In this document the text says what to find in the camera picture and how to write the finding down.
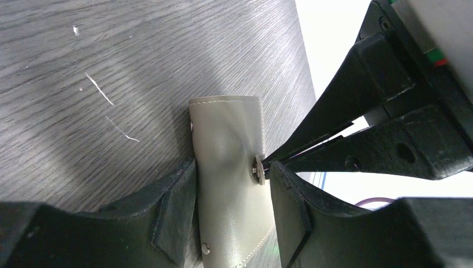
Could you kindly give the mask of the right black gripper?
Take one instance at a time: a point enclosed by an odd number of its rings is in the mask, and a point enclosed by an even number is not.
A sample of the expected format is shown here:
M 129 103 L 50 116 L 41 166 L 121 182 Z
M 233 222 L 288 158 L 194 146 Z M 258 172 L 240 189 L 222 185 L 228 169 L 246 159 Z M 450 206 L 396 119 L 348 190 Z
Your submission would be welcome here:
M 307 116 L 264 162 L 287 160 L 285 165 L 294 172 L 364 172 L 428 180 L 472 169 L 472 104 L 413 5 L 371 1 L 359 34 L 366 38 L 353 45 Z M 426 106 L 298 155 L 413 88 L 405 51 L 453 124 L 439 107 Z

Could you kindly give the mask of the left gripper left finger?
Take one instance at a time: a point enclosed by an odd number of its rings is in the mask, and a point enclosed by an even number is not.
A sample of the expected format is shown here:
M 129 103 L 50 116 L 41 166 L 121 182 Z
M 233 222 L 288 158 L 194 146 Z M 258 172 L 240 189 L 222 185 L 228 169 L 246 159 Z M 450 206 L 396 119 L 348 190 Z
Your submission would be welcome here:
M 97 212 L 3 202 L 1 266 L 183 267 L 196 184 L 196 162 L 189 159 Z

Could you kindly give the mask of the grey card holder wallet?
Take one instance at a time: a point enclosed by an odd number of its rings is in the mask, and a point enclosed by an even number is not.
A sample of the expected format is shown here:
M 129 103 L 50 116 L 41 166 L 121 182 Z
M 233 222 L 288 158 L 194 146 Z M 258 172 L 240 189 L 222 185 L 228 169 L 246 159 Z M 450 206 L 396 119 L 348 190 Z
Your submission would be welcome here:
M 189 101 L 205 267 L 244 267 L 274 228 L 271 190 L 253 166 L 264 155 L 260 99 Z

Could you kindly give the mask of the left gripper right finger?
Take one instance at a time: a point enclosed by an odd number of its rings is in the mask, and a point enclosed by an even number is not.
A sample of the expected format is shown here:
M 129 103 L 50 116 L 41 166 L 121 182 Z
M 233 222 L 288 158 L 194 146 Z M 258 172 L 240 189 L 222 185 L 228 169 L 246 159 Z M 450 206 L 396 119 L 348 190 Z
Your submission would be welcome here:
M 471 267 L 472 199 L 349 204 L 280 162 L 269 172 L 283 267 Z

